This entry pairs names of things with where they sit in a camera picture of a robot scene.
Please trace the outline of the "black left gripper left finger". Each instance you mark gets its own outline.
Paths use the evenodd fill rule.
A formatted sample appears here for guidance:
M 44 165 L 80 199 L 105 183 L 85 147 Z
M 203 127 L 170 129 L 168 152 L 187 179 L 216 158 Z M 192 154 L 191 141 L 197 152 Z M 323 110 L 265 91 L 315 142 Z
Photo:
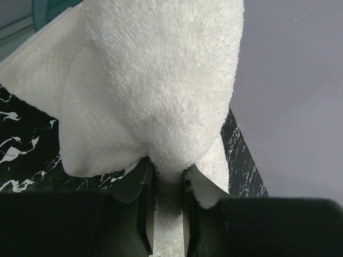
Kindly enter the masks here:
M 1 256 L 149 256 L 154 166 L 106 190 L 1 194 Z

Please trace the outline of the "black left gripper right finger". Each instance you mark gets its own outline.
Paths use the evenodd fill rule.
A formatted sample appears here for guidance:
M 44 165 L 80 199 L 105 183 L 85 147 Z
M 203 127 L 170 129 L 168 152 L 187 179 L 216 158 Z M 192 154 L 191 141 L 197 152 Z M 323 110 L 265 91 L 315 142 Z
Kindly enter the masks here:
M 342 207 L 329 199 L 230 196 L 183 173 L 186 256 L 342 256 Z

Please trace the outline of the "white towel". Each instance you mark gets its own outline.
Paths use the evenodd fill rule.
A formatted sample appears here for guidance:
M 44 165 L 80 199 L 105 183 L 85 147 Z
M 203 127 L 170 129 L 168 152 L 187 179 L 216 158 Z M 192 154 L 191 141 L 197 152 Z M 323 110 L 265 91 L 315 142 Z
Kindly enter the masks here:
M 94 177 L 149 157 L 154 256 L 183 256 L 182 172 L 223 191 L 243 1 L 83 1 L 1 62 L 1 85 L 59 122 L 64 171 Z

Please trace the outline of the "teal transparent plastic bin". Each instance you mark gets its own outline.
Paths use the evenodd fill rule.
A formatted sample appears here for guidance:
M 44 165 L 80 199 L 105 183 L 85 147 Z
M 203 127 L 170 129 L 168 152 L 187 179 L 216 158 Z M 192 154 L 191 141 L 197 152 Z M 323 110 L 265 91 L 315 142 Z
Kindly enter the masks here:
M 33 0 L 32 18 L 35 30 L 39 31 L 63 11 L 81 2 L 82 0 Z

